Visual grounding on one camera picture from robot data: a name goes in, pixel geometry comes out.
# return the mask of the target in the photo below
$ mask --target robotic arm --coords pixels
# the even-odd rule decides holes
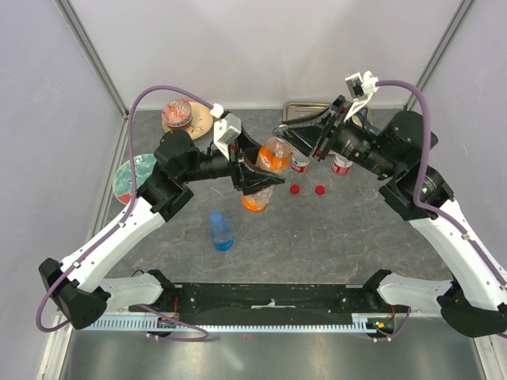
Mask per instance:
[[[367,72],[346,78],[353,102],[340,96],[324,111],[291,120],[279,126],[274,135],[287,141],[307,157],[319,161],[330,153],[340,154],[379,180],[388,182],[379,190],[386,203],[404,220],[420,231],[440,254],[453,274],[453,280],[409,279],[379,271],[371,280],[374,296],[389,305],[412,306],[425,312],[441,313],[454,329],[467,336],[502,333],[507,329],[505,310],[507,291],[498,276],[507,275],[467,224],[453,192],[433,168],[428,168],[421,201],[459,220],[467,233],[462,234],[445,218],[414,204],[414,186],[423,147],[423,123],[416,112],[400,111],[380,131],[369,124],[357,123],[357,111],[376,91],[376,78]],[[241,120],[215,105],[212,115],[216,150],[199,151],[185,131],[170,131],[162,136],[154,152],[157,163],[153,173],[139,188],[138,199],[130,211],[126,207],[97,236],[60,262],[46,259],[40,274],[46,289],[65,273],[67,277],[51,298],[76,329],[93,324],[104,312],[136,304],[164,309],[172,299],[174,285],[160,271],[126,279],[105,279],[112,266],[137,242],[169,221],[193,196],[186,185],[218,177],[231,177],[233,186],[249,195],[284,178],[255,166],[260,144],[242,129]],[[431,147],[437,143],[431,134]],[[77,259],[116,227],[80,263]],[[500,275],[477,255],[468,240],[479,244]]]

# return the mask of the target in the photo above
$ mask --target countertop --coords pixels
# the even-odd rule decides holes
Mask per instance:
[[[396,110],[373,110],[383,127]],[[243,127],[264,142],[281,123],[281,110],[236,110]],[[135,115],[135,154],[152,153],[163,135],[160,111]],[[204,149],[212,133],[196,141]],[[382,182],[353,165],[338,176],[329,158],[312,161],[308,171],[286,172],[286,183],[274,192],[268,209],[246,211],[230,178],[189,184],[194,197],[167,224],[145,237],[109,273],[130,276],[136,269],[160,269],[179,282],[363,283],[377,270],[402,276],[450,279],[433,247],[395,214],[378,193]],[[301,191],[288,189],[298,184]],[[326,187],[318,196],[316,185]],[[123,208],[112,199],[108,220]],[[214,250],[208,217],[221,211],[234,230],[227,254]]]

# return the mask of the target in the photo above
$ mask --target orange bottle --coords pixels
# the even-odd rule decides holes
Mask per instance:
[[[291,163],[291,147],[278,139],[270,137],[259,150],[256,165],[264,170],[282,174]],[[251,196],[242,196],[243,206],[252,212],[263,212],[271,200],[275,187],[269,186]]]

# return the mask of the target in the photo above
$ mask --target blue bottle cap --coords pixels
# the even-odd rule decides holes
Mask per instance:
[[[220,224],[223,221],[222,213],[219,211],[213,211],[209,215],[209,221],[213,224]]]

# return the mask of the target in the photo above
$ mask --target bottle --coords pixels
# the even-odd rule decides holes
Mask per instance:
[[[221,212],[214,211],[209,215],[209,235],[217,251],[226,252],[232,247],[232,228],[223,218]]]
[[[264,170],[282,174],[291,161],[291,147],[278,139],[270,137],[259,150],[256,165]],[[271,200],[275,186],[269,186],[251,196],[242,196],[243,206],[252,212],[263,212]]]
[[[344,176],[350,171],[350,167],[352,166],[352,161],[348,160],[345,157],[342,157],[339,154],[334,155],[333,164],[331,165],[331,169],[338,174],[339,176]]]
[[[298,173],[302,173],[308,169],[309,164],[310,159],[307,156],[301,154],[298,150],[294,150],[294,152],[292,153],[292,162],[291,162],[292,170]]]

